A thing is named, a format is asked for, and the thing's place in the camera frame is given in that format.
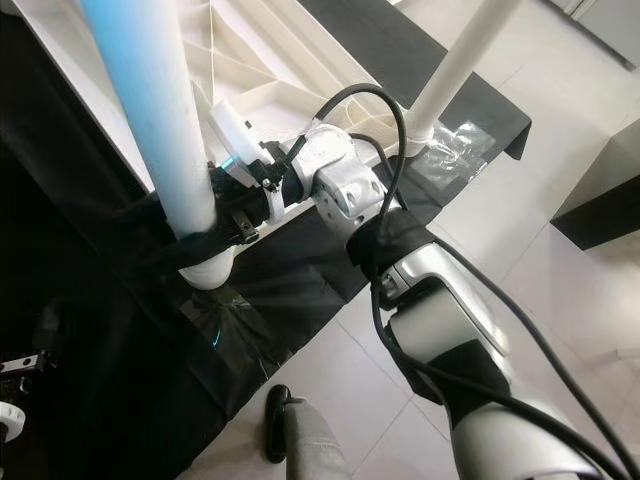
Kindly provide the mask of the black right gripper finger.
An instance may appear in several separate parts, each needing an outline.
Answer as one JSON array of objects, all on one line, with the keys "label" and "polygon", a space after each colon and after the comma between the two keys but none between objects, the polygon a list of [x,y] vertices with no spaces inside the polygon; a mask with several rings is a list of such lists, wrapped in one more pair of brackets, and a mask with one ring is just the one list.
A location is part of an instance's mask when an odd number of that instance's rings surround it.
[{"label": "black right gripper finger", "polygon": [[169,273],[169,271],[192,268],[239,243],[241,243],[241,237],[238,234],[218,232],[191,234],[151,253],[150,270],[152,273]]},{"label": "black right gripper finger", "polygon": [[166,228],[166,215],[159,197],[146,195],[132,204],[115,211],[115,232],[128,233],[137,230],[156,230]]}]

